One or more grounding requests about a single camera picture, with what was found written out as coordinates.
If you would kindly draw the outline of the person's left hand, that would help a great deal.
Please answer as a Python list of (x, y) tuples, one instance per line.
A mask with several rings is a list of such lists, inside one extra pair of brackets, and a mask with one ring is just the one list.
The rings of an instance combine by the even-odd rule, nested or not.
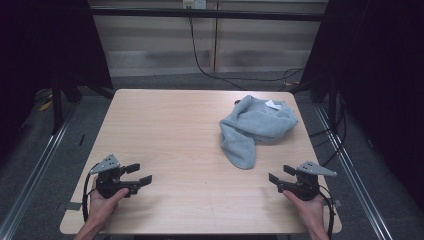
[(109, 221), (119, 202), (129, 193), (127, 188), (118, 190), (112, 197), (104, 198), (97, 190), (96, 181), (93, 181), (90, 196), (89, 215), (87, 222), (102, 229)]

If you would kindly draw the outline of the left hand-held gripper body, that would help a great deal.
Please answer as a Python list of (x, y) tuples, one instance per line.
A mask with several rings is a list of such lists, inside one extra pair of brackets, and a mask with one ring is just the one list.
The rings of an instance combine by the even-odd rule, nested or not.
[(123, 188), (129, 190), (126, 198), (138, 193), (140, 189), (139, 181), (121, 180), (121, 176), (127, 174), (125, 172), (126, 167), (120, 164), (114, 154), (109, 154), (90, 170), (91, 175), (97, 175), (97, 190), (104, 198), (112, 197), (118, 190)]

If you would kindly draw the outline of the person's right hand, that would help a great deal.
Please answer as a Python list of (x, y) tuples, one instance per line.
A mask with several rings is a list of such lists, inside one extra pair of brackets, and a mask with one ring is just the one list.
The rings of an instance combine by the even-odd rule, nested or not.
[(325, 231), (323, 220), (323, 200), (320, 196), (315, 196), (309, 201), (303, 201), (288, 190), (284, 190), (283, 195), (295, 206), (299, 217), (306, 226), (307, 230), (316, 234)]

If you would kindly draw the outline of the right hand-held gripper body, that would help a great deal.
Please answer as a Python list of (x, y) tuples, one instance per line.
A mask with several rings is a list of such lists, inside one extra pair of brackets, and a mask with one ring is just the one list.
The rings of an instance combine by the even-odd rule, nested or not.
[(280, 184), (277, 188), (280, 193), (284, 190), (288, 190), (303, 201), (312, 200), (320, 193), (320, 185), (318, 182), (319, 175), (328, 177), (337, 176), (336, 172), (311, 161), (307, 161), (294, 169), (296, 170), (296, 182), (291, 183), (280, 180)]

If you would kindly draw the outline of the silver metal floor rail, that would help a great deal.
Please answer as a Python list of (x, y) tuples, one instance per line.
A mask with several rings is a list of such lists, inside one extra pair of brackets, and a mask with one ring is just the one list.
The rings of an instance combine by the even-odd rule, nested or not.
[(36, 164), (31, 168), (31, 171), (24, 180), (20, 179), (23, 186), (5, 216), (4, 221), (0, 224), (0, 240), (12, 240), (16, 229), (32, 201), (35, 191), (39, 187), (41, 179), (67, 131), (68, 123), (73, 117), (76, 108), (77, 104), (71, 104), (68, 107), (59, 125), (54, 126), (52, 132), (49, 134), (48, 142), (42, 148), (42, 152), (39, 155), (32, 156), (32, 159), (36, 160)]
[(321, 124), (328, 131), (329, 140), (335, 149), (339, 162), (342, 165), (352, 188), (379, 240), (394, 240), (381, 212), (371, 198), (360, 175), (358, 174), (350, 155), (348, 154), (342, 138), (330, 129), (330, 118), (322, 106), (316, 107), (317, 115)]

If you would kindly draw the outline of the grey-blue towel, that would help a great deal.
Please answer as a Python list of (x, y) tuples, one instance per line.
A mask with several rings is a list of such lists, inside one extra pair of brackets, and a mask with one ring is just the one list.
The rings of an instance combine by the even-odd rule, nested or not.
[(294, 111), (284, 101), (247, 95), (219, 122), (220, 146), (235, 167), (251, 169), (256, 163), (256, 142), (274, 142), (297, 123)]

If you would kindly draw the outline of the white wall socket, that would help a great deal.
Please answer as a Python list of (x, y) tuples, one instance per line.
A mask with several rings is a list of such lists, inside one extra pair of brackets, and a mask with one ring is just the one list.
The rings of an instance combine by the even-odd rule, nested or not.
[(182, 7), (184, 9), (206, 10), (207, 1), (206, 0), (182, 0)]

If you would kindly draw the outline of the black metal stand post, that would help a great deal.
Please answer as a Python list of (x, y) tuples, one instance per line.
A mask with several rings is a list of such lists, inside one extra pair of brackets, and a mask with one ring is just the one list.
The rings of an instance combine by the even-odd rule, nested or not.
[(52, 103), (54, 114), (54, 125), (52, 134), (55, 135), (63, 124), (63, 110), (62, 110), (62, 89), (61, 77), (55, 76), (52, 80)]

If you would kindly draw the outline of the dark curtain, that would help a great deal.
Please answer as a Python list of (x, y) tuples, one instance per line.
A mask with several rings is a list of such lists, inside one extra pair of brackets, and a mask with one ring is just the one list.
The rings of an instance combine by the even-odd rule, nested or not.
[(38, 91), (113, 87), (88, 0), (0, 0), (0, 166)]
[(328, 0), (301, 82), (340, 91), (424, 212), (424, 0)]

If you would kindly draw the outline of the black horizontal metal bar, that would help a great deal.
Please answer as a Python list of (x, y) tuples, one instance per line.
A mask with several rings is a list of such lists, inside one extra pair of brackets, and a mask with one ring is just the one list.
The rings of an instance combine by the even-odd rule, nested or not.
[(227, 10), (185, 10), (185, 9), (145, 9), (145, 8), (112, 8), (91, 7), (92, 15), (102, 16), (140, 16), (140, 17), (186, 17), (186, 18), (214, 18), (214, 19), (248, 19), (248, 20), (281, 20), (322, 22), (324, 14), (309, 13), (279, 13), (255, 11), (227, 11)]

